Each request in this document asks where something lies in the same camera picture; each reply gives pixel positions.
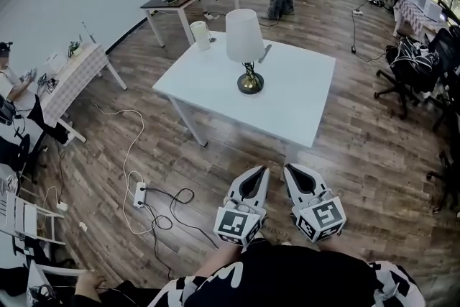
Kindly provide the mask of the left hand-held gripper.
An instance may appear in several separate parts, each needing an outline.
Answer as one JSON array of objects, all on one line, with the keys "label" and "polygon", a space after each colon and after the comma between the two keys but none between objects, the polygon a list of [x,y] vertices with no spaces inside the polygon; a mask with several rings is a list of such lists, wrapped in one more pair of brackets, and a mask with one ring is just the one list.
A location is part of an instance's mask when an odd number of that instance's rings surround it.
[{"label": "left hand-held gripper", "polygon": [[263,208],[267,197],[270,170],[257,166],[232,182],[223,207],[218,208],[214,234],[222,241],[247,247],[262,228],[267,212]]}]

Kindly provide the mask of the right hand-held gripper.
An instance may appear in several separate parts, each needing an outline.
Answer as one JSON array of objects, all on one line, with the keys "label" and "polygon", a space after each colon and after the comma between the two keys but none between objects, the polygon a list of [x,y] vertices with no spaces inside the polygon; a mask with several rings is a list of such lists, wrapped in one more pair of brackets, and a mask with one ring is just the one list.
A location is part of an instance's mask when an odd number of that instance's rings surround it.
[{"label": "right hand-held gripper", "polygon": [[346,215],[339,197],[326,190],[321,175],[293,163],[285,165],[283,173],[297,228],[312,243],[338,235],[346,223]]}]

